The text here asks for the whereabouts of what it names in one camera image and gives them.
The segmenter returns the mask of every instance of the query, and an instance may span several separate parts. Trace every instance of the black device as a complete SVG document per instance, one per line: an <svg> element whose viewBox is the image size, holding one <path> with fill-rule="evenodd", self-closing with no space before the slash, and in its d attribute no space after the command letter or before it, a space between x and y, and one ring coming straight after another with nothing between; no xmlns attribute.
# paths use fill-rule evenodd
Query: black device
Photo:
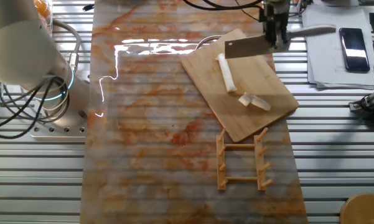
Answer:
<svg viewBox="0 0 374 224"><path fill-rule="evenodd" d="M367 72L369 61L361 29L340 28L340 39L347 71Z"/></svg>

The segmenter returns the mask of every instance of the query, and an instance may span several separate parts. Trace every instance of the white cylinder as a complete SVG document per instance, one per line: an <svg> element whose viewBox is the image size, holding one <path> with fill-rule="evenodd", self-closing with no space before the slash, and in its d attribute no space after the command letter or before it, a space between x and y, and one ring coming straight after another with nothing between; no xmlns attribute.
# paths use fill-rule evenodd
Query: white cylinder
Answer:
<svg viewBox="0 0 374 224"><path fill-rule="evenodd" d="M223 73L225 88L227 89L227 92L235 91L236 87L234 85L234 81L232 80L231 70L228 66L227 60L225 59L224 53L219 54L216 59L220 63L220 68Z"/></svg>

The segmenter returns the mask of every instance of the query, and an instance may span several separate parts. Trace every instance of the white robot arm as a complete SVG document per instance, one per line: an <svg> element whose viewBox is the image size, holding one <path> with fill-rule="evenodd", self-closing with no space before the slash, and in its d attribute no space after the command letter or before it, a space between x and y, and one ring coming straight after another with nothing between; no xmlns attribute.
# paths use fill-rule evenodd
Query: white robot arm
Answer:
<svg viewBox="0 0 374 224"><path fill-rule="evenodd" d="M33 0L0 0L0 82L31 90L47 75L61 78L67 87L70 104L54 123L72 126L85 122L89 103L89 84L76 75L78 55L71 54L71 65L55 48L42 26ZM36 95L42 98L47 82ZM43 104L46 114L63 100L60 88L53 88Z"/></svg>

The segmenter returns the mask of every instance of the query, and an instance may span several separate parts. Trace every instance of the wooden rack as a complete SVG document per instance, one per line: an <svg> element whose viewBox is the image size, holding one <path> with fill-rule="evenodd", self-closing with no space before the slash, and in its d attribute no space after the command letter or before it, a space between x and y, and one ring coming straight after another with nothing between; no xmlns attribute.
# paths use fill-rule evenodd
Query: wooden rack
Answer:
<svg viewBox="0 0 374 224"><path fill-rule="evenodd" d="M228 181L257 181L258 190L267 190L267 186L273 182L272 179L266 180L266 169L271 166L270 162L264 163L264 153L268 146L263 147L263 136L268 128L264 128L259 135L253 136L254 144L224 144L225 129L220 135L216 136L217 145L217 188L219 190L227 189ZM225 150L233 147L252 148L255 151L257 177L227 177L225 164Z"/></svg>

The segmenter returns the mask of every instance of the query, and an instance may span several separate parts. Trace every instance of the knife handle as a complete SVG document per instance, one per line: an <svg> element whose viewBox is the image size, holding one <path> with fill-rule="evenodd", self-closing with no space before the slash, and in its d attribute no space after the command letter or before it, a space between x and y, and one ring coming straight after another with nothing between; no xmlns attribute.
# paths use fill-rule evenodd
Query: knife handle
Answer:
<svg viewBox="0 0 374 224"><path fill-rule="evenodd" d="M336 32L336 26L334 25L318 25L318 26L305 27L299 30L292 30L292 31L289 31L288 34L289 34L289 38L291 39L295 37L330 34L333 32Z"/></svg>

